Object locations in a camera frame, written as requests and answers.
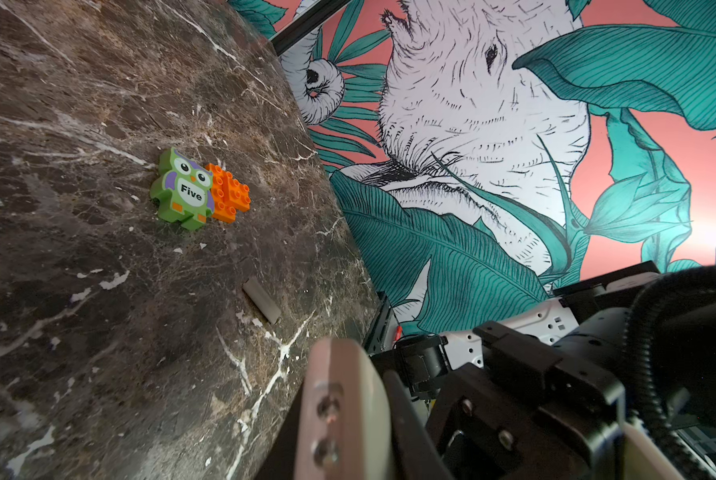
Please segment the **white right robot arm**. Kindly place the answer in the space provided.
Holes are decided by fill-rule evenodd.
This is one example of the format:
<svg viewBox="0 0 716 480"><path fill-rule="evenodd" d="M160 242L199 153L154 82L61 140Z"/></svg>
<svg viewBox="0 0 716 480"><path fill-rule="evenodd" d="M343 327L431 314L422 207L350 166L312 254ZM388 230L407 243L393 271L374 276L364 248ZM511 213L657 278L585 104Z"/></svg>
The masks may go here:
<svg viewBox="0 0 716 480"><path fill-rule="evenodd" d="M366 349L405 479L716 479L687 434L716 429L716 265L645 262L440 334L383 308Z"/></svg>

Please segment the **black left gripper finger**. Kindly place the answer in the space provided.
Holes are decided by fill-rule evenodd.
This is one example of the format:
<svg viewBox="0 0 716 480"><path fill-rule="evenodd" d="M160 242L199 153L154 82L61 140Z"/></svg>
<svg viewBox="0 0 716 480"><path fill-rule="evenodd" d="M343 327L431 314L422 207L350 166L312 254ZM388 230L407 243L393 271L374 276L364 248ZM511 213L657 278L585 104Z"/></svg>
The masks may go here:
<svg viewBox="0 0 716 480"><path fill-rule="evenodd" d="M452 479L422 425L400 376L387 371L382 380L389 400L392 446L400 479Z"/></svg>

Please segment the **grey remote control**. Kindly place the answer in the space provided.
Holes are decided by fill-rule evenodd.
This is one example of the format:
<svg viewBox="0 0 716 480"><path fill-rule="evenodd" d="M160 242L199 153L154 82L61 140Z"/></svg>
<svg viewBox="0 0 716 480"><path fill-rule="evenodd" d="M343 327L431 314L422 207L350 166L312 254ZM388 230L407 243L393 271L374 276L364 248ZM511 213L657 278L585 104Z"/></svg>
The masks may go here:
<svg viewBox="0 0 716 480"><path fill-rule="evenodd" d="M369 356L352 339L322 338L310 351L294 477L396 477L386 390Z"/></svg>

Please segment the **grey battery cover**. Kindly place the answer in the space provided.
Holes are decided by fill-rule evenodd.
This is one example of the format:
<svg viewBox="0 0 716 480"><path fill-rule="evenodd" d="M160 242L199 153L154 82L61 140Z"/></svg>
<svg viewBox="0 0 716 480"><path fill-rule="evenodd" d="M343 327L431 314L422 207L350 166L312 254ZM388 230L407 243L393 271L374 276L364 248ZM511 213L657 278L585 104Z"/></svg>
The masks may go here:
<svg viewBox="0 0 716 480"><path fill-rule="evenodd" d="M280 320L282 316L281 308L256 277L249 278L242 288L268 322L276 324Z"/></svg>

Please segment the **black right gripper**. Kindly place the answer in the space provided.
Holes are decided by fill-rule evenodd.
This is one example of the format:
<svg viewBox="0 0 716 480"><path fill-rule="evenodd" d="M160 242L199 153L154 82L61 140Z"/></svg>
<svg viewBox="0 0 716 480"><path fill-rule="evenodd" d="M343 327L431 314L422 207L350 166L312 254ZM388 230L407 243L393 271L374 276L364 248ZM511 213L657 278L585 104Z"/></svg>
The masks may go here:
<svg viewBox="0 0 716 480"><path fill-rule="evenodd" d="M446 376L426 429L454 479L621 479L625 388L608 370L502 324Z"/></svg>

